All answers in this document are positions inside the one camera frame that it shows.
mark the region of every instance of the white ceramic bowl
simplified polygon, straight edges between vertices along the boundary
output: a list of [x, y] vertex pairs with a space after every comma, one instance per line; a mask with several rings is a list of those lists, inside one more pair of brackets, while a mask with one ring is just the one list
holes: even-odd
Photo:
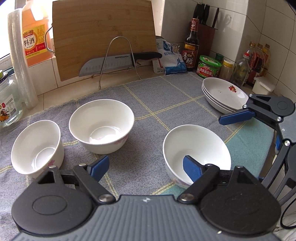
[[232, 110], [242, 109], [249, 99], [240, 88], [219, 78], [205, 78], [203, 86], [213, 99]]
[[99, 99], [80, 106], [71, 116], [71, 134], [90, 152], [109, 154], [121, 148], [135, 117], [126, 104]]
[[163, 156], [169, 177], [183, 188], [193, 183], [183, 169], [186, 155], [192, 156], [202, 165], [211, 163], [221, 170], [231, 168], [229, 151], [214, 132], [196, 125], [177, 126], [164, 139]]
[[51, 120], [40, 120], [26, 127], [11, 150], [14, 169], [32, 178], [38, 177], [48, 166], [60, 168], [63, 159], [61, 131]]
[[219, 102], [215, 101], [207, 92], [206, 90], [202, 87], [202, 91], [205, 94], [206, 100], [209, 102], [211, 106], [213, 106], [217, 111], [220, 111], [223, 114], [228, 114], [228, 113], [233, 113], [234, 110], [231, 110], [227, 108], [226, 106], [223, 106]]

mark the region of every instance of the metal hook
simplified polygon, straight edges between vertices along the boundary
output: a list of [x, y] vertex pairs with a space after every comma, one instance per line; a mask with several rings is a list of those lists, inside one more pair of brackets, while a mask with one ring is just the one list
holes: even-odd
[[45, 47], [47, 49], [47, 51], [51, 52], [51, 53], [54, 53], [55, 54], [55, 51], [53, 51], [52, 49], [48, 48], [47, 46], [47, 38], [46, 38], [46, 35], [47, 33], [52, 29], [52, 26], [45, 32], [45, 36], [44, 36], [44, 42], [45, 42]]
[[102, 69], [101, 69], [101, 73], [100, 73], [100, 78], [99, 78], [99, 90], [101, 89], [101, 78], [102, 78], [102, 74], [103, 74], [103, 70], [104, 70], [104, 67], [105, 67], [105, 62], [106, 62], [106, 59], [107, 59], [107, 56], [108, 56], [108, 52], [109, 52], [110, 46], [111, 46], [111, 44], [113, 43], [113, 41], [114, 41], [115, 39], [118, 39], [118, 38], [123, 38], [123, 39], [125, 39], [126, 41], [128, 41], [128, 43], [129, 43], [129, 45], [130, 45], [130, 48], [131, 48], [131, 56], [132, 56], [132, 58], [133, 58], [133, 65], [135, 66], [135, 70], [136, 70], [136, 73], [137, 73], [139, 79], [140, 79], [140, 80], [142, 79], [142, 78], [139, 76], [138, 71], [137, 71], [136, 62], [135, 62], [135, 58], [134, 58], [134, 56], [133, 56], [133, 49], [132, 49], [132, 47], [131, 47], [131, 43], [129, 42], [129, 40], [128, 40], [126, 37], [118, 36], [118, 37], [112, 39], [111, 42], [109, 43], [109, 47], [108, 47], [108, 49], [107, 49], [107, 53], [106, 53], [106, 55], [105, 55], [105, 58], [104, 58], [104, 61], [103, 61], [103, 65], [102, 65]]

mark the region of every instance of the stack of plates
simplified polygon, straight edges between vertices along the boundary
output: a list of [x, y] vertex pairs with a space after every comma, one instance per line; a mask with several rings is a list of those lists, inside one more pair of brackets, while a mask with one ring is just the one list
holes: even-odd
[[203, 80], [202, 91], [210, 105], [223, 114], [242, 109], [249, 98], [230, 82], [212, 77]]

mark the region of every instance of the dark glass bottle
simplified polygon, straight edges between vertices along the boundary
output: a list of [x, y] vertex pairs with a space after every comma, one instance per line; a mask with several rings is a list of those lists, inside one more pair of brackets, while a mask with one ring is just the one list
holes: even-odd
[[185, 39], [184, 50], [182, 51], [182, 58], [186, 64], [187, 71], [193, 71], [197, 58], [198, 48], [200, 42], [197, 37], [197, 26], [199, 20], [193, 18], [191, 21], [190, 33]]

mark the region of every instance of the wooden cutting board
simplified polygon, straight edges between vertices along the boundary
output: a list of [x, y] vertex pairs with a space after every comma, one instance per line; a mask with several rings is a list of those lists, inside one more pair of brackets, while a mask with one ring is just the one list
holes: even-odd
[[[157, 52], [151, 1], [54, 1], [52, 22], [61, 81], [77, 77], [88, 60], [104, 57], [117, 36], [128, 38], [134, 53]], [[128, 42], [117, 39], [108, 56], [130, 52]]]

